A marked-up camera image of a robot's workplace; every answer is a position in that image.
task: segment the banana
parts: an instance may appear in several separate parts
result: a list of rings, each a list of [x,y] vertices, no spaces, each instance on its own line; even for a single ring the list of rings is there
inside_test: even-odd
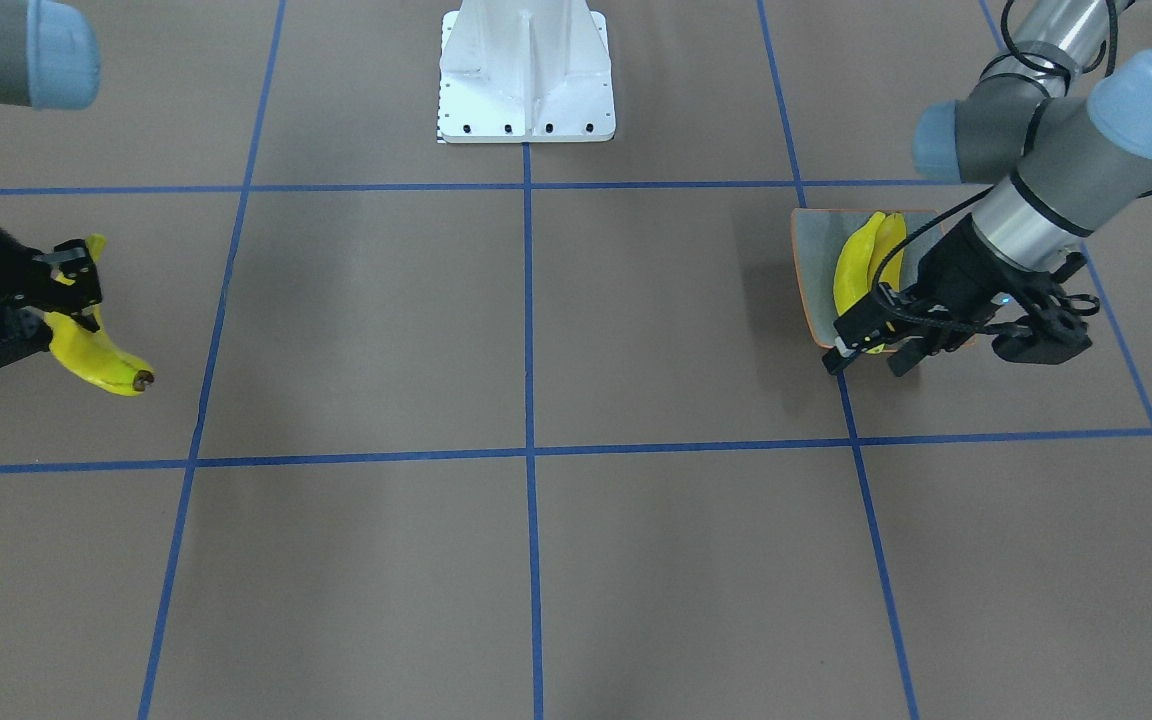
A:
[[[105,250],[105,237],[99,234],[88,237],[88,251],[92,260],[100,260]],[[70,373],[84,381],[114,395],[136,396],[145,392],[154,382],[154,369],[144,359],[122,350],[109,340],[105,332],[105,320],[100,316],[100,305],[92,306],[96,324],[100,325],[96,333],[79,327],[69,314],[44,313],[41,319],[51,328],[51,343],[47,350]]]
[[[878,234],[874,237],[874,253],[869,259],[869,287],[873,287],[874,275],[878,273],[878,264],[882,263],[893,247],[900,245],[900,241],[905,240],[905,215],[892,213],[878,225]],[[890,286],[892,290],[900,290],[900,264],[904,260],[905,251],[901,250],[882,268],[882,282]]]
[[[882,213],[870,215],[869,222],[851,233],[838,256],[838,266],[833,270],[833,306],[838,314],[846,313],[869,293],[869,258],[874,253],[878,227],[885,218]]]

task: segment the gray tray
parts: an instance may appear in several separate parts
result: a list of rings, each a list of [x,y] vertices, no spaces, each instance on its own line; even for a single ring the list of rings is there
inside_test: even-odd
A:
[[[812,210],[795,209],[790,217],[790,245],[794,249],[794,267],[799,275],[799,293],[803,310],[808,316],[808,327],[812,339],[820,347],[833,347],[838,336],[833,323],[838,310],[833,306],[833,270],[838,256],[851,233],[859,229],[876,210]],[[909,232],[926,223],[937,213],[932,210],[887,210],[884,213],[902,213]],[[933,227],[922,234],[912,245],[905,248],[901,263],[901,283],[908,286],[918,278],[918,260],[937,241],[941,240],[941,228]]]

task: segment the white metal pedestal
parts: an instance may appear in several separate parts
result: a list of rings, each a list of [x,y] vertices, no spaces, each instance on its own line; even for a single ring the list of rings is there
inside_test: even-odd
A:
[[[444,17],[442,142],[616,135],[607,20],[585,0],[465,0]]]

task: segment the brown floor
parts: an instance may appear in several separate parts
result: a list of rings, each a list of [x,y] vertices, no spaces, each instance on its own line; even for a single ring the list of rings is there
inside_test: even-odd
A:
[[[3,719],[1152,717],[1152,199],[1058,367],[840,386],[795,287],[796,206],[972,192],[1001,1],[594,3],[617,137],[532,149],[434,142],[452,0],[73,3],[0,225],[160,381],[0,372]]]

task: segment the banana tip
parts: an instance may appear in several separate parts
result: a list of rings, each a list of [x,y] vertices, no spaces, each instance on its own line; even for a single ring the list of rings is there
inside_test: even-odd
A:
[[[145,392],[146,387],[154,384],[154,373],[147,370],[137,370],[136,378],[132,379],[132,389],[136,392]]]

